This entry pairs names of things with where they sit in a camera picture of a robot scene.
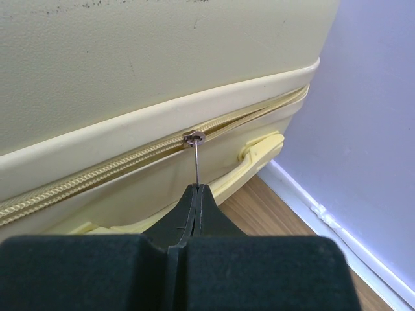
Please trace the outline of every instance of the cream suitcase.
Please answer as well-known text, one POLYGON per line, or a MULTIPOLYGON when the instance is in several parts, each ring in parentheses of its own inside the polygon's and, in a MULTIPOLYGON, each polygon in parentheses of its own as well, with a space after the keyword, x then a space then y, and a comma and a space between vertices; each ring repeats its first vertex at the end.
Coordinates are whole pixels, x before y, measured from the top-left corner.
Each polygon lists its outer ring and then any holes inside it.
POLYGON ((279 154, 337 0, 6 1, 0 237, 140 233, 279 154))

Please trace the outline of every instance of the beige zipper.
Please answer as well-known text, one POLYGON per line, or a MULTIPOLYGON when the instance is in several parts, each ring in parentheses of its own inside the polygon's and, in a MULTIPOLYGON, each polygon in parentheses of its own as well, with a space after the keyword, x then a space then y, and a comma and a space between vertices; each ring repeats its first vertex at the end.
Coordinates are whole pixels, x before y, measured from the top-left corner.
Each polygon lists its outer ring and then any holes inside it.
MULTIPOLYGON (((206 135, 206 141, 210 141, 238 126, 301 100, 306 96, 308 88, 309 86, 305 86, 287 95, 275 98, 271 102, 268 100, 234 111, 212 121, 193 126, 192 130, 204 133, 206 135)), ((142 146, 127 154, 120 155, 115 159, 88 168, 67 178, 55 181, 50 185, 9 199, 0 204, 0 227, 86 190, 102 185, 139 167, 143 167, 160 158, 180 151, 183 148, 185 148, 184 134, 178 133, 160 139, 147 146, 142 146)))

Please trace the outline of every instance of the zipper pull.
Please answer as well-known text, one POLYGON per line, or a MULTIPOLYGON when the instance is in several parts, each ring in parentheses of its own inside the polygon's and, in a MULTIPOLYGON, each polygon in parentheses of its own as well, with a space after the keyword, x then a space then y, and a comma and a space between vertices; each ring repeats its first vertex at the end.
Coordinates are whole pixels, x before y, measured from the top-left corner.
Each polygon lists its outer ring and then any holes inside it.
POLYGON ((199 176, 199 155, 198 155, 198 145, 203 144, 206 140, 206 135, 199 131, 193 131, 191 133, 184 135, 184 146, 190 146, 195 148, 195 166, 196 166, 196 186, 200 186, 200 176, 199 176))

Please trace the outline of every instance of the lavender wall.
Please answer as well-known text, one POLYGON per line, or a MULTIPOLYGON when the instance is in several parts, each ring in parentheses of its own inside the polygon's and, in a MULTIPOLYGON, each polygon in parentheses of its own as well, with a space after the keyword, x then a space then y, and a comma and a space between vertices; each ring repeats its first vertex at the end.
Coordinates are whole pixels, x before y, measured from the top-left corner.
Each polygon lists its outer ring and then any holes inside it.
POLYGON ((415 289, 415 1, 343 1, 321 61, 276 160, 415 289))

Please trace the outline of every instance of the floor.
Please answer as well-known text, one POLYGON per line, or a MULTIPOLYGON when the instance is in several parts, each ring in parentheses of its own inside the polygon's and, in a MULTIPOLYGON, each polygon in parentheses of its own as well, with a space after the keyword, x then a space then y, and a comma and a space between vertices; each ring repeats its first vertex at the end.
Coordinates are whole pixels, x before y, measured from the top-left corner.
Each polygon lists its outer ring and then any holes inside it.
MULTIPOLYGON (((315 235, 257 176, 220 209, 248 235, 315 235)), ((364 311, 391 310, 365 282, 351 273, 364 311)))

